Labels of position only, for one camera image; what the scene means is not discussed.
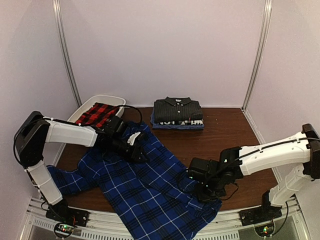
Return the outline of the blue plaid long sleeve shirt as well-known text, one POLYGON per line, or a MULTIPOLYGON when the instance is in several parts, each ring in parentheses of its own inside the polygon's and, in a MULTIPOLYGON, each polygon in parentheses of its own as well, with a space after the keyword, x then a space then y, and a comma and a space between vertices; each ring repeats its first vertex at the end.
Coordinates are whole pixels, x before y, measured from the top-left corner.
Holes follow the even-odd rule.
POLYGON ((145 137, 141 143, 150 159, 147 163, 130 163, 114 152, 93 147, 80 159, 75 170, 48 165, 62 195, 98 187, 117 214, 128 211, 132 205, 148 204, 156 197, 170 209, 180 207, 194 217, 209 211, 217 214, 222 202, 201 203, 190 194, 196 182, 187 177, 185 165, 160 142, 146 123, 129 122, 123 137, 128 138, 138 130, 145 137))

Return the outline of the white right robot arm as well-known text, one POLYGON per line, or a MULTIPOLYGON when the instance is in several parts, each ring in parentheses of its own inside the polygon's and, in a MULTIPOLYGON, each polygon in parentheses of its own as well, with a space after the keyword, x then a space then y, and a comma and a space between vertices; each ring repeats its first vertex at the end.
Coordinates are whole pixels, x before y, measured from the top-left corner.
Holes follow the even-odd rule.
POLYGON ((219 160, 193 158, 188 176, 196 180, 195 195, 201 203, 226 196, 225 186, 245 176, 287 164, 296 167, 278 185, 266 191, 255 208, 259 220, 280 212, 286 201, 308 181, 320 178, 320 137, 309 123, 288 138, 255 146, 237 146, 221 151, 219 160))

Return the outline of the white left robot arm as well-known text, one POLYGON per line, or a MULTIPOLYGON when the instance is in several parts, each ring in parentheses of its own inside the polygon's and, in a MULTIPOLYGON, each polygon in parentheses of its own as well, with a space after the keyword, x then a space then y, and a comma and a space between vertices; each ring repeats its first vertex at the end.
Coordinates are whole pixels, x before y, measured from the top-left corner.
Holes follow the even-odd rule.
POLYGON ((45 166, 45 144, 98 147, 115 152, 131 163, 149 162, 141 143, 144 136, 141 130, 132 133, 127 140, 122 138, 128 126, 128 122, 117 115, 108 118, 99 128, 94 124, 45 117, 39 111, 33 111, 14 135, 13 155, 48 205, 53 207, 53 215, 61 222, 67 222, 72 218, 72 211, 62 203, 63 195, 45 166))

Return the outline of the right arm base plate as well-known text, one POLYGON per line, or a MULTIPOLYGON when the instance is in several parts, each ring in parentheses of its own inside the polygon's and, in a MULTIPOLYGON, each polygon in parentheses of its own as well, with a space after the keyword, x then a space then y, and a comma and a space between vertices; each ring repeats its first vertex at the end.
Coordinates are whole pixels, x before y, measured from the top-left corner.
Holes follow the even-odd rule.
POLYGON ((281 207, 263 208, 262 206, 241 210, 239 217, 242 226, 255 225, 271 221, 282 216, 281 207))

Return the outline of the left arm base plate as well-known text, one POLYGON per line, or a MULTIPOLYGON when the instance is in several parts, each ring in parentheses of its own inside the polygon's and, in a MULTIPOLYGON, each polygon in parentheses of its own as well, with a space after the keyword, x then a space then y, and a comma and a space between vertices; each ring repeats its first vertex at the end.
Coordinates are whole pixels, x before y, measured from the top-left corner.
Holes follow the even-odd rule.
POLYGON ((57 222, 67 223, 71 226, 86 227, 89 212, 71 208, 67 202, 61 201, 55 205, 50 204, 45 217, 57 222))

